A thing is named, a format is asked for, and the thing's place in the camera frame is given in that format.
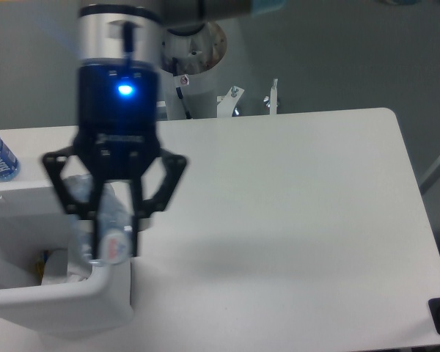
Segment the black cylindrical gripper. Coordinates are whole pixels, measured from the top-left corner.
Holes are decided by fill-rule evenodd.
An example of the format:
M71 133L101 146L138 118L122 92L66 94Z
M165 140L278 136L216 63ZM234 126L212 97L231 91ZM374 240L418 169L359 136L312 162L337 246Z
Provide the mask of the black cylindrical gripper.
M133 215L132 257L139 256L139 233L157 212L164 212L188 166L184 155L163 149L156 133L159 76L149 65L101 63L78 69L78 132L73 146L45 153L42 164L60 204L89 234L89 259L100 259L98 215L105 181L128 181ZM71 158L88 175L63 177ZM156 160L164 175L144 198L143 177Z

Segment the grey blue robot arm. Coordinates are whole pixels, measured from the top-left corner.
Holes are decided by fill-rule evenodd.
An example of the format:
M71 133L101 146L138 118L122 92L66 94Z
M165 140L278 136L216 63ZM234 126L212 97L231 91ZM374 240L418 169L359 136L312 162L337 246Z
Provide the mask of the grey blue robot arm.
M93 265L138 254L139 233L166 210L188 165L158 139L156 108L165 29L278 10L283 1L83 1L78 14L78 130L43 155L64 212Z

